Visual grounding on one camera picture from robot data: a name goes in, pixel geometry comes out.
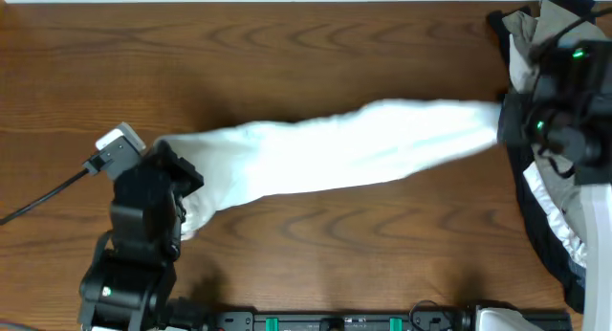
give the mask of black cable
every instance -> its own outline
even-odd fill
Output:
[[[23,207],[20,210],[17,210],[15,212],[11,213],[7,217],[5,217],[3,219],[0,219],[0,226],[6,225],[8,222],[10,222],[11,220],[15,219],[16,217],[19,217],[19,216],[25,214],[26,212],[36,208],[38,205],[47,202],[50,198],[52,198],[53,196],[57,195],[64,188],[69,187],[72,183],[74,183],[77,180],[79,180],[80,178],[84,177],[88,172],[89,171],[87,169],[83,169],[82,171],[77,173],[74,177],[72,177],[69,180],[65,181],[59,187],[54,188],[53,190],[51,190],[49,193],[45,194],[44,196],[42,196],[42,197],[34,200],[33,202],[29,203],[26,207]]]
[[[0,327],[6,328],[9,330],[17,330],[17,331],[38,331],[38,329],[35,329],[30,326],[26,326],[24,324],[7,322],[7,321],[0,321]]]
[[[96,242],[96,249],[94,250],[94,258],[92,259],[92,266],[96,265],[99,260],[102,258],[102,254],[104,254],[104,248],[106,248],[106,244],[111,239],[113,235],[113,230],[106,231],[103,233]]]
[[[573,29],[575,29],[576,27],[578,27],[579,25],[581,25],[584,22],[587,22],[589,20],[593,20],[595,18],[598,18],[600,16],[604,16],[606,14],[612,13],[612,7],[603,9],[601,11],[592,11],[586,15],[584,15],[583,17],[581,17],[580,19],[574,21],[573,23],[569,24],[565,29],[561,30],[559,33],[555,34],[554,36],[546,39],[542,44],[540,44],[539,46],[537,46],[534,50],[532,50],[529,53],[529,59],[532,62],[539,62],[539,60],[552,48],[554,48],[558,41],[566,34],[568,34],[570,31],[572,31]]]
[[[436,302],[432,301],[432,300],[421,300],[419,302],[417,302],[414,306],[412,306],[412,308],[410,309],[410,312],[408,312],[408,321],[410,322],[410,324],[412,325],[413,328],[415,328],[417,331],[425,331],[421,326],[419,326],[417,323],[414,322],[412,313],[418,309],[419,305],[428,302],[436,307],[439,307],[440,305],[438,305]],[[447,319],[448,323],[450,324],[450,329],[452,329],[453,324],[452,324],[452,318],[450,318],[447,314],[447,312],[442,311],[442,315],[444,316],[444,318]]]

